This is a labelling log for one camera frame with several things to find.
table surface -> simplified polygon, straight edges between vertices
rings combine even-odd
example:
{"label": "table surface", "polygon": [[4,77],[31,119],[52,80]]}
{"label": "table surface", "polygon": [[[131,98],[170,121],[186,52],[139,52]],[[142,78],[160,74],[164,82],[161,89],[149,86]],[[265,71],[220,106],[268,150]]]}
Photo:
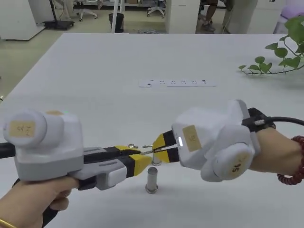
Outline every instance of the table surface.
{"label": "table surface", "polygon": [[[151,144],[192,106],[219,107],[242,99],[267,115],[304,117],[303,72],[244,76],[238,66],[259,55],[278,63],[264,46],[278,35],[62,35],[0,106],[4,116],[23,108],[66,110],[79,116],[85,146]],[[205,79],[217,87],[139,88],[142,79]],[[278,124],[288,136],[303,134]],[[12,159],[0,161],[0,195],[16,179]],[[115,188],[74,191],[70,208],[49,228],[255,228],[302,224],[303,185],[284,186],[275,174],[247,171],[208,183],[179,164],[159,168],[159,191],[146,193],[146,171]]]}

gold bracelet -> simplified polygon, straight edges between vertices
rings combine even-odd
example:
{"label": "gold bracelet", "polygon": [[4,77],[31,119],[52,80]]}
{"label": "gold bracelet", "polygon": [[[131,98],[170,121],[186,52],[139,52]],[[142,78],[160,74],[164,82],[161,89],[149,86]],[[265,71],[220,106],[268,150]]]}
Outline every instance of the gold bracelet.
{"label": "gold bracelet", "polygon": [[3,221],[2,219],[0,219],[0,226],[4,226],[4,228],[16,228],[15,226],[6,221]]}

power strip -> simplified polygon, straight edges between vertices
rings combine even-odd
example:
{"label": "power strip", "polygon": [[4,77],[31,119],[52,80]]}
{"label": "power strip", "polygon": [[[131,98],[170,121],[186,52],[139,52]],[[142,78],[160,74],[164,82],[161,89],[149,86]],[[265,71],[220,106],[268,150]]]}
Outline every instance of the power strip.
{"label": "power strip", "polygon": [[206,80],[145,80],[139,82],[139,87],[215,87],[216,84],[207,82]]}

led light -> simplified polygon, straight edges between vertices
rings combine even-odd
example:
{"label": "led light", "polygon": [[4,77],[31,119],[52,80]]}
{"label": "led light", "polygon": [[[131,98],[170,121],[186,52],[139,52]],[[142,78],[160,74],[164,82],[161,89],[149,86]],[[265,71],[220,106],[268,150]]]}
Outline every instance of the led light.
{"label": "led light", "polygon": [[180,146],[182,146],[182,140],[181,140],[181,137],[179,137],[179,143],[180,143]]}

trash bin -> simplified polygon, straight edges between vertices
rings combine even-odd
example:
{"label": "trash bin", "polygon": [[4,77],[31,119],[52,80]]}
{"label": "trash bin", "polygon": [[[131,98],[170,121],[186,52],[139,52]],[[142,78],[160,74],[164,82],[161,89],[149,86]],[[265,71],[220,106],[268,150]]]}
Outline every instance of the trash bin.
{"label": "trash bin", "polygon": [[[109,20],[111,23],[111,28],[112,28],[112,23],[113,23],[113,13],[109,14]],[[115,33],[123,33],[124,32],[124,15],[122,13],[117,13],[116,17],[116,27],[115,27]]]}

